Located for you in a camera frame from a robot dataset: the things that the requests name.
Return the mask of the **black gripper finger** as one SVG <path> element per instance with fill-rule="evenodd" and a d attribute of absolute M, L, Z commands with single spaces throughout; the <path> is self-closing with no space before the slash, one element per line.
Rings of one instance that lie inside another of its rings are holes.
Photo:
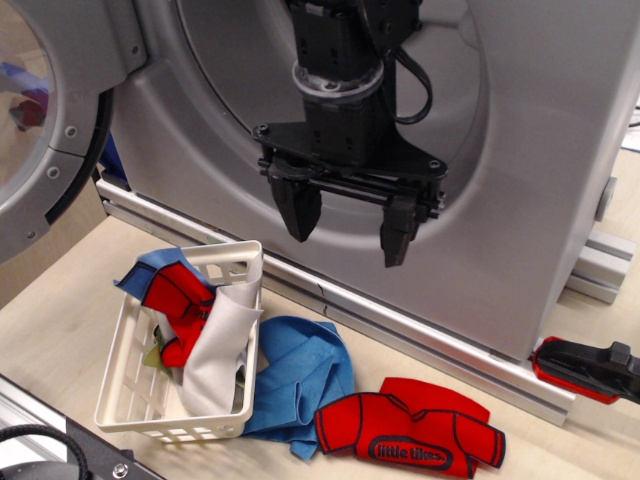
<path fill-rule="evenodd" d="M 267 177 L 287 231 L 297 241 L 305 242 L 321 215 L 321 189 L 308 176 L 286 174 L 277 167 L 270 167 Z"/>
<path fill-rule="evenodd" d="M 386 268 L 403 264 L 418 228 L 416 208 L 416 201 L 406 196 L 393 196 L 383 207 L 380 244 Z"/>

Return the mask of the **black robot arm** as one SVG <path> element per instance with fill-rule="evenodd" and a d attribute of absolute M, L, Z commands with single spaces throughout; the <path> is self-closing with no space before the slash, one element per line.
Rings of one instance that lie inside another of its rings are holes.
<path fill-rule="evenodd" d="M 406 52 L 421 29 L 416 1 L 292 1 L 297 59 L 293 82 L 301 122 L 261 124 L 259 165 L 289 234 L 308 239 L 323 192 L 379 205 L 380 244 L 389 267 L 402 264 L 419 227 L 443 208 L 447 165 L 405 140 L 402 125 L 422 121 L 397 110 L 396 70 L 425 88 L 431 80 Z"/>

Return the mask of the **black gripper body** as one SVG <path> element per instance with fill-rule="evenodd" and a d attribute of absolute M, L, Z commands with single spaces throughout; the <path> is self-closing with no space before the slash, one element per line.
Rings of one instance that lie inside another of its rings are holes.
<path fill-rule="evenodd" d="M 387 109 L 384 93 L 353 101 L 304 97 L 302 121 L 257 125 L 262 175 L 270 167 L 306 175 L 327 191 L 384 207 L 393 196 L 416 201 L 416 218 L 444 207 L 446 163 L 409 143 Z"/>

